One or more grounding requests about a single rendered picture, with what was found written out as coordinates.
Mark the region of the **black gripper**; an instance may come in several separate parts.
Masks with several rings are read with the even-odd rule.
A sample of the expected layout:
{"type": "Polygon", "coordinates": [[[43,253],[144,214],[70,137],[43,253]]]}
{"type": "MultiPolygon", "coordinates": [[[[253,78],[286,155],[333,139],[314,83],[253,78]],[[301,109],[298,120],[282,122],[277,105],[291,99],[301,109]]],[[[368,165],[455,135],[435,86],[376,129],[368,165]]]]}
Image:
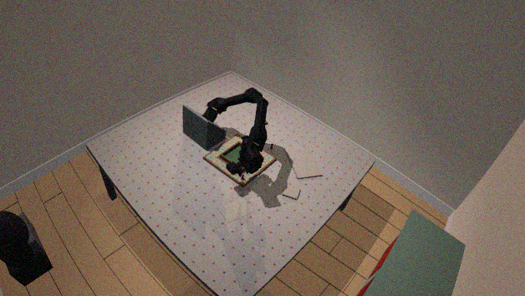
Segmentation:
{"type": "Polygon", "coordinates": [[[227,165],[227,169],[228,169],[228,171],[229,171],[229,173],[230,173],[231,175],[236,175],[236,174],[238,174],[238,176],[241,177],[242,172],[244,171],[244,170],[242,169],[242,168],[243,168],[242,164],[243,164],[244,160],[247,160],[247,159],[246,159],[245,155],[243,155],[243,154],[241,153],[241,151],[239,151],[238,153],[240,154],[240,157],[238,157],[239,162],[235,164],[235,163],[232,161],[232,162],[230,162],[230,163],[227,163],[226,165],[227,165]]]}

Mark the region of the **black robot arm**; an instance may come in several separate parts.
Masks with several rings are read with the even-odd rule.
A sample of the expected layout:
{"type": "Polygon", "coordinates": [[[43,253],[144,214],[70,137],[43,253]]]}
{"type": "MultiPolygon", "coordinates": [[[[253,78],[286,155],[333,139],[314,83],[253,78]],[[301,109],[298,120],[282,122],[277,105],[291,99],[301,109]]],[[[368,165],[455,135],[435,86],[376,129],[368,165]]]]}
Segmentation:
{"type": "Polygon", "coordinates": [[[241,103],[257,104],[256,115],[254,126],[250,130],[250,134],[242,137],[241,153],[245,155],[247,160],[244,160],[242,166],[246,167],[250,174],[258,171],[262,168],[261,158],[263,157],[260,152],[263,151],[263,147],[267,140],[267,131],[265,128],[266,114],[268,108],[268,101],[263,98],[262,93],[258,92],[254,88],[247,89],[244,94],[236,95],[230,98],[223,99],[221,97],[215,98],[209,101],[206,106],[207,110],[202,115],[212,123],[217,117],[217,114],[221,114],[227,111],[227,107],[233,105],[239,105],[241,103]],[[214,107],[215,109],[213,109],[214,107]],[[257,145],[255,143],[257,143],[257,145]],[[259,152],[260,151],[260,152],[259,152]]]}

